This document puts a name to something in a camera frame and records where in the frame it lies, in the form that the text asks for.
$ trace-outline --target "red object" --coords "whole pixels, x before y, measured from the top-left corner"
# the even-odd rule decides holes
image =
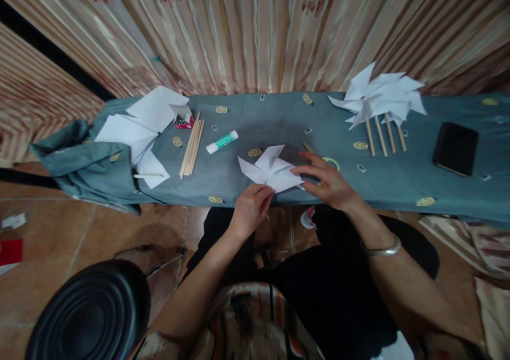
[[[23,239],[0,241],[0,266],[20,263],[23,259]]]
[[[194,124],[195,124],[195,118],[193,118],[193,115],[190,118],[190,123],[178,125],[174,122],[174,126],[177,127],[178,129],[193,129]]]

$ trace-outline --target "hand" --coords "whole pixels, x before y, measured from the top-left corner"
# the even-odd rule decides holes
[[[361,199],[344,177],[320,156],[310,152],[299,152],[299,155],[303,160],[311,161],[311,164],[295,167],[291,172],[310,174],[320,179],[319,186],[310,182],[301,184],[306,191],[337,210],[345,210]]]
[[[246,240],[266,217],[274,193],[275,191],[269,186],[255,183],[249,185],[237,198],[234,215],[228,228],[229,233],[243,241]]]

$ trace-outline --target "beige curtain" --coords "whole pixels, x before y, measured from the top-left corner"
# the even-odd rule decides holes
[[[34,161],[30,143],[73,119],[92,121],[103,101],[0,23],[0,167]]]
[[[508,0],[6,1],[118,97],[345,90],[372,61],[428,95],[510,89]]]

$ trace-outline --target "tiled floor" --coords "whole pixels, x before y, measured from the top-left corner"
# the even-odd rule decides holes
[[[44,174],[39,164],[17,170]],[[306,207],[271,208],[256,232],[255,246],[269,244],[273,261],[318,245],[313,230],[299,217]],[[184,256],[169,266],[165,287],[177,287],[186,263],[197,250],[208,207],[142,205],[142,216],[125,215],[106,207],[68,198],[61,191],[0,182],[0,217],[25,213],[28,222],[0,235],[0,240],[23,238],[23,263],[0,276],[0,358],[21,359],[38,315],[54,292],[77,271],[140,244],[184,248]],[[418,215],[380,211],[422,231],[441,258],[437,284],[453,305],[469,317],[482,339],[479,308],[472,276],[465,261],[418,224]]]

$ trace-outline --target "glue stick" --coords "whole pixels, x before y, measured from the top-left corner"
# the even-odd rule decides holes
[[[239,138],[239,136],[237,135],[237,132],[234,130],[234,131],[230,132],[229,134],[225,135],[224,137],[221,137],[216,142],[213,142],[210,145],[207,145],[206,149],[209,152],[209,154],[215,153],[218,150],[220,150],[223,146],[228,145],[234,139],[238,139],[238,138]]]

